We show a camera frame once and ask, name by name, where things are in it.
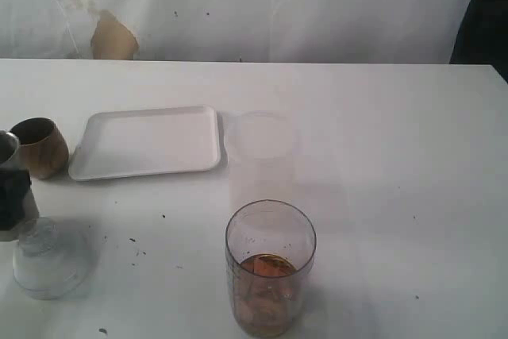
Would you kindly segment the clear dome lid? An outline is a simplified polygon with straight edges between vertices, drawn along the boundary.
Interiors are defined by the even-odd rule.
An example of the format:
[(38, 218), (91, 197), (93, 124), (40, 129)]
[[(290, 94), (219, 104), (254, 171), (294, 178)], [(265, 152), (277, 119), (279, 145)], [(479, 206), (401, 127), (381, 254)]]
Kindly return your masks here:
[(33, 299), (65, 296), (84, 282), (93, 265), (93, 250), (77, 222), (35, 218), (19, 231), (13, 251), (13, 278)]

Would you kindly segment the stainless steel cup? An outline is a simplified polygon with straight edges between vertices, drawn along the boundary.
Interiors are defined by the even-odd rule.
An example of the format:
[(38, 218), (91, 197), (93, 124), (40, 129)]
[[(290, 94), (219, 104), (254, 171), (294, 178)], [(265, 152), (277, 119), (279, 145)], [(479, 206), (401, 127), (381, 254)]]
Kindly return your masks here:
[(1, 131), (1, 242), (17, 240), (21, 227), (40, 216), (23, 164), (19, 139)]

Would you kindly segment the dark curtain at right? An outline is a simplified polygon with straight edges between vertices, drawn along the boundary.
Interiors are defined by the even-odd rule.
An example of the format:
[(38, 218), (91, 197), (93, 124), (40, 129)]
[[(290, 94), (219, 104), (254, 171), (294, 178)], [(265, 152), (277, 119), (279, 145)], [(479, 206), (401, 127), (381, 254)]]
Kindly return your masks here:
[(461, 22), (450, 62), (489, 64), (507, 78), (507, 0), (471, 0)]

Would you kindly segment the translucent plastic container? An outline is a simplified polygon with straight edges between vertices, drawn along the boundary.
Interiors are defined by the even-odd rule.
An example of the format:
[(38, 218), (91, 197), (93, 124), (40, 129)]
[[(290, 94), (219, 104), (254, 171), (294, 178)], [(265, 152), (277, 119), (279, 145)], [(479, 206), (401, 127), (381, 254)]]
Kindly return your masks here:
[(275, 112), (250, 112), (230, 122), (224, 145), (232, 211), (263, 199), (293, 199), (297, 143), (291, 122)]

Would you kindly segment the white rectangular tray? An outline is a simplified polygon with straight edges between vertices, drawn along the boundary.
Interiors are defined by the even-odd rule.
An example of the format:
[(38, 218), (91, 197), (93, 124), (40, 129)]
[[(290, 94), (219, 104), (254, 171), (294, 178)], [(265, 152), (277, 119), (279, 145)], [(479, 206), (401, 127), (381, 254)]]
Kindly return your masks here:
[(221, 160), (217, 112), (210, 106), (92, 115), (71, 158), (78, 182), (208, 171)]

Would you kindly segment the clear plastic shaker tumbler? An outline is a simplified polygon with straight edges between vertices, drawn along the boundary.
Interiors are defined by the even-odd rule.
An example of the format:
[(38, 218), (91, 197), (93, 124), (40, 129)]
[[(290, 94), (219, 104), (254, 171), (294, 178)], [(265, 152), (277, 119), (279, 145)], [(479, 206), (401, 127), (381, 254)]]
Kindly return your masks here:
[(225, 228), (230, 306), (247, 334), (278, 337), (302, 312), (317, 235), (290, 203), (265, 199), (242, 206)]

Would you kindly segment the brown wooden cup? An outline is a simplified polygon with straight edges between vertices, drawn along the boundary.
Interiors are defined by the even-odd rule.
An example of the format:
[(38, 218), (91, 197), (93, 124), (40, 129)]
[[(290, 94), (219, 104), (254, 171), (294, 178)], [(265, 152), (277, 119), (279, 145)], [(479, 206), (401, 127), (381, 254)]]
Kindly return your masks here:
[(67, 142), (53, 120), (33, 117), (17, 123), (10, 132), (20, 141), (21, 161), (33, 178), (48, 179), (67, 165)]

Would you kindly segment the gold coins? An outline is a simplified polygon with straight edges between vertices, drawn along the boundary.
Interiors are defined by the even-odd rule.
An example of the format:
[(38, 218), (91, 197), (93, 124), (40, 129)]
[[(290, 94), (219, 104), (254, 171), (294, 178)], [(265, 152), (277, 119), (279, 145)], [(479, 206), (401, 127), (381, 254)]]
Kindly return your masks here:
[(255, 337), (277, 337), (292, 323), (291, 303), (298, 288), (291, 276), (293, 264), (274, 254), (256, 254), (243, 260), (233, 277), (233, 316)]

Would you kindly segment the white backdrop sheet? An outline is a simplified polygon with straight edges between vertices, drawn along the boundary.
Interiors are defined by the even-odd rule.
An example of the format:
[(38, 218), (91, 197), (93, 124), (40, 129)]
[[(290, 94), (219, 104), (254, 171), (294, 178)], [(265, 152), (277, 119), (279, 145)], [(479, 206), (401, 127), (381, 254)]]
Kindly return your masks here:
[(440, 64), (469, 1), (1, 0), (1, 55)]

